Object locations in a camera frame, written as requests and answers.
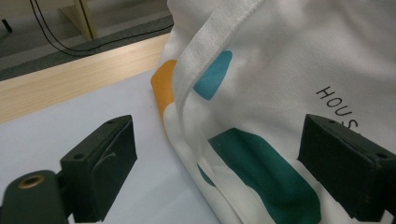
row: dark green brushstroke pattern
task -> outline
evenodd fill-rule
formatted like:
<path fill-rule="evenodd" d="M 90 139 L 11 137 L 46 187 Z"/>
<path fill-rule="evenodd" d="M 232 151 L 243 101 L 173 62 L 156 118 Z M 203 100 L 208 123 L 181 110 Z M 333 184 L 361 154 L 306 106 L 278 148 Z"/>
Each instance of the dark green brushstroke pattern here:
<path fill-rule="evenodd" d="M 276 223 L 320 222 L 317 194 L 264 139 L 233 128 L 211 138 L 209 143 L 260 195 Z"/>

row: wooden edge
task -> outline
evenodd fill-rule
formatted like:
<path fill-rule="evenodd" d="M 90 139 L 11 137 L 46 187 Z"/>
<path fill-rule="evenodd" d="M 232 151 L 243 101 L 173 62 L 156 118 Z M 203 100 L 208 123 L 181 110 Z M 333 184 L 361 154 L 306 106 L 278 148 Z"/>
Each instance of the wooden edge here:
<path fill-rule="evenodd" d="M 168 36 L 0 82 L 0 123 L 156 68 Z"/>

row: screw hole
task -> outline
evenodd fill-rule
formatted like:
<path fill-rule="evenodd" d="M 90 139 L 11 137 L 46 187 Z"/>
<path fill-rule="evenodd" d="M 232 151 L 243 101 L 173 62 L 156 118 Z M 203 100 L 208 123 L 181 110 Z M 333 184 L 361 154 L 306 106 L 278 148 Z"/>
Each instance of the screw hole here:
<path fill-rule="evenodd" d="M 380 159 L 386 159 L 388 156 L 382 153 L 376 153 L 375 154 L 377 157 L 379 157 Z"/>
<path fill-rule="evenodd" d="M 29 177 L 26 177 L 23 179 L 20 184 L 18 185 L 18 188 L 20 189 L 30 189 L 33 188 L 37 185 L 39 185 L 41 182 L 44 181 L 46 177 L 43 175 L 32 175 Z"/>
<path fill-rule="evenodd" d="M 77 154 L 76 156 L 73 157 L 73 159 L 75 160 L 81 160 L 82 158 L 84 158 L 84 154 Z"/>

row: white fabric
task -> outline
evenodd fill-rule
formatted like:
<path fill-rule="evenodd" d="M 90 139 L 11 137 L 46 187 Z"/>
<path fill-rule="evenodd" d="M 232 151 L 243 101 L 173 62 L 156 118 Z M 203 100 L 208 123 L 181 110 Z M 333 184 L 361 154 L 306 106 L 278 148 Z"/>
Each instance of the white fabric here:
<path fill-rule="evenodd" d="M 311 185 L 322 223 L 359 223 L 296 158 L 307 113 L 344 123 L 396 153 L 396 2 L 237 2 L 168 1 L 175 28 L 162 62 L 178 60 L 176 105 L 164 113 L 172 145 L 223 223 L 273 222 L 207 143 L 232 127 L 265 136 Z M 215 16 L 222 10 L 230 14 Z M 207 101 L 191 88 L 222 50 L 233 58 Z M 216 190 L 203 182 L 197 163 Z M 390 221 L 386 213 L 382 222 Z"/>

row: bag strap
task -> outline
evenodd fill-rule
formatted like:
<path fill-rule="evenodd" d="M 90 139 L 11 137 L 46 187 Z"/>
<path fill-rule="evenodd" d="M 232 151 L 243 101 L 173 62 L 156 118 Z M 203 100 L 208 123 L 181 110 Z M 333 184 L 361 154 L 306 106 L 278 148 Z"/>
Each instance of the bag strap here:
<path fill-rule="evenodd" d="M 192 86 L 215 61 L 238 28 L 264 0 L 223 0 L 181 53 L 173 74 L 173 91 L 183 129 L 183 107 Z"/>

